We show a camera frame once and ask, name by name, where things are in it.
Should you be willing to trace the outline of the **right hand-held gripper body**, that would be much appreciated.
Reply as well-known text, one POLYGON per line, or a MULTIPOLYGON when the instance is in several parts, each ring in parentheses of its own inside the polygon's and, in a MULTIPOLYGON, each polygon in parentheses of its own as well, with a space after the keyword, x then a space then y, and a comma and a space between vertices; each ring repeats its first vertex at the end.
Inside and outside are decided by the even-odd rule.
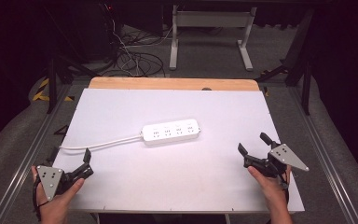
POLYGON ((310 169, 286 144, 271 143, 269 146, 271 150, 265 159, 250 156, 246 149, 244 149, 243 166, 245 168, 252 166, 266 177, 283 175, 288 165, 306 172, 310 169))

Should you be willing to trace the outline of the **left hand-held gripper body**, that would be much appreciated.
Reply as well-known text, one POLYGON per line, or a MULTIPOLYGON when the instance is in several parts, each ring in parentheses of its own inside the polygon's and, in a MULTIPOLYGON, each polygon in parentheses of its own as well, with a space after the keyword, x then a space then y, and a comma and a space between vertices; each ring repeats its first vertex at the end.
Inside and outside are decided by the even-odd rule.
POLYGON ((78 179, 87 179, 93 174, 93 170, 88 163, 82 164, 70 173, 66 173, 60 168, 43 165, 37 166, 36 171, 49 201, 56 195, 64 194, 78 179))

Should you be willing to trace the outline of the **person's left hand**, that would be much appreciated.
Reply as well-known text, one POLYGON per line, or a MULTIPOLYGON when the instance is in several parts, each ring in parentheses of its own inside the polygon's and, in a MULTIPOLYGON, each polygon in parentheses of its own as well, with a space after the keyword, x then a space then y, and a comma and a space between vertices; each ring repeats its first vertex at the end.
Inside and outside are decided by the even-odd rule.
POLYGON ((71 201, 81 190, 84 182, 84 178, 78 179, 64 194, 55 196, 51 201, 47 199, 43 186, 38 184, 34 202, 39 206, 40 224, 67 224, 71 201))

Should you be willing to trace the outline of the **person's right hand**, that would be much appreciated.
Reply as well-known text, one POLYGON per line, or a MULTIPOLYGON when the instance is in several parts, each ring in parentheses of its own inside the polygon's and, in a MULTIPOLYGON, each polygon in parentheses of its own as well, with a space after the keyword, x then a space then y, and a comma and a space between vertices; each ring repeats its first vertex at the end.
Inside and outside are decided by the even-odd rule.
POLYGON ((253 166, 249 166, 247 170, 262 189, 269 212, 288 211, 285 193, 278 180, 263 176, 253 166))

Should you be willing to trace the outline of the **yellow black hazard tape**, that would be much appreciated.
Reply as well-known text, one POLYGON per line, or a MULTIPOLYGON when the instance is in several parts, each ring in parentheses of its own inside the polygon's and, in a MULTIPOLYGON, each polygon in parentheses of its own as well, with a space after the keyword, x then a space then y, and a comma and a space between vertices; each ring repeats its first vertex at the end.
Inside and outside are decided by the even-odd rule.
POLYGON ((44 80, 40 83, 38 90, 36 91, 33 101, 48 101, 49 96, 44 93, 44 91, 47 89, 49 83, 49 78, 45 77, 44 80))

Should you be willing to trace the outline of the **black tripod stand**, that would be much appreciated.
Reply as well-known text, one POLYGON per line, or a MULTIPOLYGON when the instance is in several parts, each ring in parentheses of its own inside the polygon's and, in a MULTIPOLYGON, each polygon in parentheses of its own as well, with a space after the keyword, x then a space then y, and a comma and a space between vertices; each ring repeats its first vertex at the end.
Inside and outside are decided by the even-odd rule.
POLYGON ((49 104, 48 114, 50 114, 58 103, 57 79, 65 85, 73 82, 74 77, 69 67, 74 67, 81 75, 88 77, 97 77, 98 74, 77 63, 70 58, 56 54, 48 63, 48 88, 49 88, 49 104))

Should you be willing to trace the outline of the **white table sheet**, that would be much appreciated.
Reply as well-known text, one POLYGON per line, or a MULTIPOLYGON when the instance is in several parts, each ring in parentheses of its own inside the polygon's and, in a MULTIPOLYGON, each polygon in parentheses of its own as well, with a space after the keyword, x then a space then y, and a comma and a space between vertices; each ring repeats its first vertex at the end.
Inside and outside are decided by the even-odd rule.
POLYGON ((91 150, 75 211, 258 213, 264 196, 238 144, 264 158, 261 133, 279 138, 261 91, 85 89, 54 164, 73 171, 91 150), (195 119, 199 137, 159 146, 139 137, 146 124, 180 119, 195 119))

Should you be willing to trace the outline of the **white power strip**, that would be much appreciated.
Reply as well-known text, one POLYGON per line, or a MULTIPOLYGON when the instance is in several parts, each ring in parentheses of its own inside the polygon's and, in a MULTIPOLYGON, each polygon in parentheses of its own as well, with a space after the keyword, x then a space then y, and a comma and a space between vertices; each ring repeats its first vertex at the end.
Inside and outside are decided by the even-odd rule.
POLYGON ((148 146, 168 144, 197 138, 200 126, 195 119, 182 119, 145 125, 141 134, 148 146))

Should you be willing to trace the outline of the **black metal stand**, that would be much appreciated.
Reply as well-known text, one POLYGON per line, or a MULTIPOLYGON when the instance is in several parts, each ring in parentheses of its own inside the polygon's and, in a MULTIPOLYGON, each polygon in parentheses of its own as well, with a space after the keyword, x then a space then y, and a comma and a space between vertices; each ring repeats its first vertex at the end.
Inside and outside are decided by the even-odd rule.
POLYGON ((312 21, 313 13, 313 9, 308 9, 305 13, 302 21, 297 28, 295 37, 286 54, 286 57, 282 61, 282 64, 271 71, 265 71, 263 75, 255 79, 257 83, 262 83, 272 77, 279 75, 283 71, 287 71, 287 77, 284 83, 288 87, 294 87, 298 83, 298 81, 302 79, 303 84, 301 94, 301 107, 306 115, 310 114, 309 100, 311 71, 310 62, 308 56, 306 55, 304 46, 306 43, 308 30, 312 21))

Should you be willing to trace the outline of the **dark equipment box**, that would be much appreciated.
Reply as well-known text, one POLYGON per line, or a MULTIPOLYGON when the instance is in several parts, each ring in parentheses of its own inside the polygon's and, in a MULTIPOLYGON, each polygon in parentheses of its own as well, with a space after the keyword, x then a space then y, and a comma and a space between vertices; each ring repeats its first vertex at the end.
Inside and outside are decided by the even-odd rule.
POLYGON ((84 47, 87 56, 93 61, 115 61, 117 59, 115 25, 106 5, 86 4, 84 25, 84 47))

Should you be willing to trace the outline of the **aluminium floor rail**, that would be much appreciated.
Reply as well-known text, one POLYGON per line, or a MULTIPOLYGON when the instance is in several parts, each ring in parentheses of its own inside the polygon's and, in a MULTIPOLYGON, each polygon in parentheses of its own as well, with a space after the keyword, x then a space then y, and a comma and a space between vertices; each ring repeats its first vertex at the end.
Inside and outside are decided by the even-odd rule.
POLYGON ((61 85, 58 103, 48 113, 48 102, 33 102, 0 133, 0 224, 3 224, 30 173, 58 108, 71 89, 61 85))
POLYGON ((346 188, 344 187, 335 165, 332 163, 329 155, 327 154, 324 143, 318 134, 311 117, 305 113, 302 107, 300 94, 293 87, 289 87, 288 91, 296 104, 301 118, 305 123, 316 156, 318 157, 318 160, 324 170, 324 174, 326 175, 329 185, 337 199, 337 202, 347 223, 358 224, 358 213, 354 207, 354 204, 352 203, 351 198, 346 188))

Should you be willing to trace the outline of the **white metal stand frame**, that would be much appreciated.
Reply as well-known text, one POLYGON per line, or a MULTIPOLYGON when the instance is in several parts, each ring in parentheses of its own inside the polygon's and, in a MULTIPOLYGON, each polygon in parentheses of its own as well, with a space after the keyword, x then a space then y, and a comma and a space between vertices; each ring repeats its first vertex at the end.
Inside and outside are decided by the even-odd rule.
POLYGON ((247 42, 252 30, 257 8, 251 7, 245 12, 223 11, 183 11, 177 5, 172 7, 172 43, 169 68, 177 68, 178 32, 179 27, 223 27, 243 28, 244 35, 237 41, 243 64, 247 71, 252 71, 253 65, 247 50, 247 42))

